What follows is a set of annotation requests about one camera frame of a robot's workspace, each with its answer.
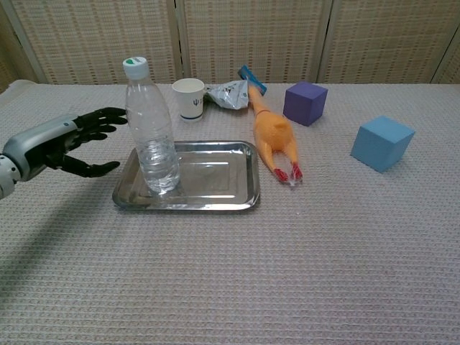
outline foam block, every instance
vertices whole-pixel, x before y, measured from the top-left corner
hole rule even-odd
[[[327,88],[301,81],[286,90],[284,115],[289,119],[310,126],[323,115]]]
[[[351,156],[383,173],[400,160],[414,133],[386,116],[377,117],[360,126]]]

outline purple foam cube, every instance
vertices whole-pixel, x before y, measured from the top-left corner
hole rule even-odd
[[[327,88],[301,81],[286,90],[284,115],[292,121],[310,126],[323,115]]]

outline plastic water bottle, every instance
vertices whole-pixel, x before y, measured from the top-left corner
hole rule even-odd
[[[179,182],[170,113],[159,88],[150,80],[144,57],[126,59],[123,69],[129,79],[126,115],[142,174],[151,190],[163,194]]]

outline woven screen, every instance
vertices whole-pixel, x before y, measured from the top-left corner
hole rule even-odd
[[[226,82],[238,78],[246,64],[264,82],[314,81],[324,4],[328,1],[184,1],[191,75]]]
[[[2,46],[0,46],[0,93],[5,91],[8,85],[16,79],[18,79],[18,75],[9,62],[8,55],[6,55]]]
[[[460,84],[460,31],[457,31],[455,39],[451,43],[446,56],[446,64],[443,64],[439,71],[437,83]]]
[[[125,83],[121,62],[133,55],[155,81],[176,79],[166,1],[11,2],[49,82],[104,84]]]
[[[460,13],[459,0],[334,6],[318,80],[327,83],[429,83]]]

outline plastic bag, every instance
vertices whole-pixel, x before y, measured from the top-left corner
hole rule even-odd
[[[243,109],[248,107],[247,80],[236,80],[206,88],[206,99],[225,109]]]

